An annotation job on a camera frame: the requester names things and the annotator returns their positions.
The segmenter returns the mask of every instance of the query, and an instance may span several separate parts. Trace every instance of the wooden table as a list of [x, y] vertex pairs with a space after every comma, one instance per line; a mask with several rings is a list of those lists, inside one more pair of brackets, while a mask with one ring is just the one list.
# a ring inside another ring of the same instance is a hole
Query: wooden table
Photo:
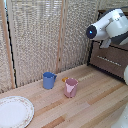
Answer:
[[[77, 94], [67, 98], [62, 78], [79, 81]], [[0, 95], [23, 96], [34, 105], [35, 114], [27, 128], [110, 128], [128, 102], [128, 86], [90, 66], [57, 75], [51, 90], [43, 88], [42, 80]]]

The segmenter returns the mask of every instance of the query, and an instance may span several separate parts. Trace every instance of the blue cup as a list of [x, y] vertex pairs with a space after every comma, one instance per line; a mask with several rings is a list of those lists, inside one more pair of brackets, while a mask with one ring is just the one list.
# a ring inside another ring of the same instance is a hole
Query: blue cup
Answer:
[[54, 82], [56, 80], [57, 75], [51, 72], [45, 72], [43, 74], [43, 87], [45, 89], [52, 89], [54, 86]]

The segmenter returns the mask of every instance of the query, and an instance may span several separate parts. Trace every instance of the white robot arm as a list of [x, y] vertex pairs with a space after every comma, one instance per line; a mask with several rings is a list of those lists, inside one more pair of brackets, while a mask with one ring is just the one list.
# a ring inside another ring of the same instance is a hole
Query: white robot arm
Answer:
[[128, 43], [128, 19], [121, 9], [110, 9], [87, 28], [86, 35], [91, 40], [103, 40], [102, 48], [110, 43], [124, 45]]

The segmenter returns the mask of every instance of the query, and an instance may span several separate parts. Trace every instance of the plate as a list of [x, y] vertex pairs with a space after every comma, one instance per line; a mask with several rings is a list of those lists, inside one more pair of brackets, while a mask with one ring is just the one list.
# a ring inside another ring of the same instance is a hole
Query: plate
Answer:
[[33, 115], [33, 104], [24, 97], [10, 96], [0, 99], [0, 128], [24, 128]]

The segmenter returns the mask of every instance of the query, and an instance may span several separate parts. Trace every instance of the pink cup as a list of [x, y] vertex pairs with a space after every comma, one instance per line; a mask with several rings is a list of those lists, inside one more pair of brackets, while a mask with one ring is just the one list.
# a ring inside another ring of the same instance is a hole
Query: pink cup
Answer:
[[65, 81], [65, 88], [64, 88], [64, 94], [71, 98], [76, 95], [76, 89], [77, 89], [78, 81], [73, 78], [68, 78]]

